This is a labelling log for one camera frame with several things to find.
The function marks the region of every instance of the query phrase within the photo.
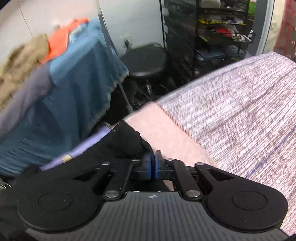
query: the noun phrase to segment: green object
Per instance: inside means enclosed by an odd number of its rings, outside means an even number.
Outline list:
[[[255,10],[256,10],[256,3],[255,2],[250,2],[249,11],[248,11],[249,16],[254,16],[255,15]]]

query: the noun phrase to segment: round stool seat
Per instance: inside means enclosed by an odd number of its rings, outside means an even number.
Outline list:
[[[131,77],[149,78],[166,70],[168,54],[162,47],[146,45],[130,49],[121,60]]]

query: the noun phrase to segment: black stool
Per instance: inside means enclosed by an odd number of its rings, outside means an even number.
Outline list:
[[[161,80],[167,74],[169,66],[167,51],[159,44],[149,44],[129,49],[121,60],[129,70],[130,77],[128,79],[131,82],[131,87],[126,90],[129,102],[139,108],[134,103],[135,95],[139,93],[143,96],[142,100],[139,100],[139,105],[149,100],[155,100],[158,96],[153,93],[152,89],[157,84],[161,84]]]

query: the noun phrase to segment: power outlet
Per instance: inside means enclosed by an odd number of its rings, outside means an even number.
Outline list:
[[[125,41],[128,41],[130,43],[130,46],[133,45],[133,41],[131,40],[131,36],[129,34],[125,34],[122,37],[120,37],[122,47],[126,48],[126,45],[124,44]]]

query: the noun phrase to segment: woven blanket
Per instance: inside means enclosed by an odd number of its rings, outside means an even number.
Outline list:
[[[296,63],[270,52],[219,69],[158,101],[222,170],[273,187],[296,231]]]

